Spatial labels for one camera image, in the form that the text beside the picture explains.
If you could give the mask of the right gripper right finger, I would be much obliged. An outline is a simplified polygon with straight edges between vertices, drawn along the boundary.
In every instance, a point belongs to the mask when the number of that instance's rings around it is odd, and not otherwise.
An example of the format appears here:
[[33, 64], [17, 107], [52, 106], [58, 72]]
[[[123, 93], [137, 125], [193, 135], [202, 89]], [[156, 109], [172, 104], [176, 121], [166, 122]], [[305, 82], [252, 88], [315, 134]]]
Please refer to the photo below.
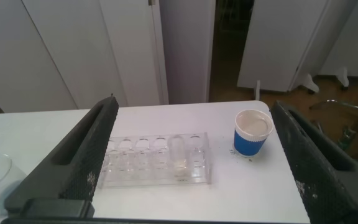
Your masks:
[[311, 223], [358, 223], [358, 162], [294, 107], [270, 110]]

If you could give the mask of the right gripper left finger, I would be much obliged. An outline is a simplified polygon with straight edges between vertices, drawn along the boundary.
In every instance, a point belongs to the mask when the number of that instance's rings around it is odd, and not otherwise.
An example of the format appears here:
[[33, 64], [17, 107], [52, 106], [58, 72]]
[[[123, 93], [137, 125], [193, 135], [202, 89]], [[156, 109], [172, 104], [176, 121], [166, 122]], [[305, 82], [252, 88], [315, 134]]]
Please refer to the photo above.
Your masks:
[[89, 208], [118, 109], [114, 96], [96, 103], [5, 199], [9, 217]]

